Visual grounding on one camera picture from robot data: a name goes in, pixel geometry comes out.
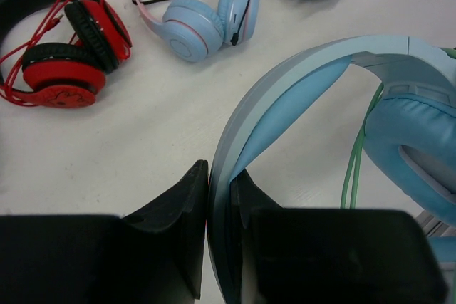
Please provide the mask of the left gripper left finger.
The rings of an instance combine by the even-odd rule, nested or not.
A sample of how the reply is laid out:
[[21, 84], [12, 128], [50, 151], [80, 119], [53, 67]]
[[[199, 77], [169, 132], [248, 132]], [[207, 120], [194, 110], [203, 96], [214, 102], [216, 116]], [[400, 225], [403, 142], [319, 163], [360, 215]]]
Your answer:
[[208, 163], [125, 216], [1, 218], [3, 303], [193, 303], [201, 296]]

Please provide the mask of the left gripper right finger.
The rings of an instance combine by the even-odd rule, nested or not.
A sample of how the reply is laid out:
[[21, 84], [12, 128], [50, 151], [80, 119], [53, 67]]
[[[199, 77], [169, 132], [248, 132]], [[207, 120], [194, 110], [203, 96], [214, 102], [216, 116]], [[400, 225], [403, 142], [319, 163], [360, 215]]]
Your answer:
[[279, 206], [247, 172], [230, 184], [238, 303], [444, 303], [447, 284], [407, 213]]

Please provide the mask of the large light blue headphones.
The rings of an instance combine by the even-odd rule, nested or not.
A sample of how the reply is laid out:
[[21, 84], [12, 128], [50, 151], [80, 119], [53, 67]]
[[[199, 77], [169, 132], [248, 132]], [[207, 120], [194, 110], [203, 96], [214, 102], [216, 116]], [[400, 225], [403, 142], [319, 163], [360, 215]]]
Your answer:
[[380, 79], [352, 149], [341, 201], [354, 205], [359, 160], [422, 208], [455, 225], [455, 51], [408, 36], [358, 36], [297, 53], [260, 78], [230, 117], [212, 163], [207, 230], [212, 267], [236, 303], [230, 182], [354, 64]]

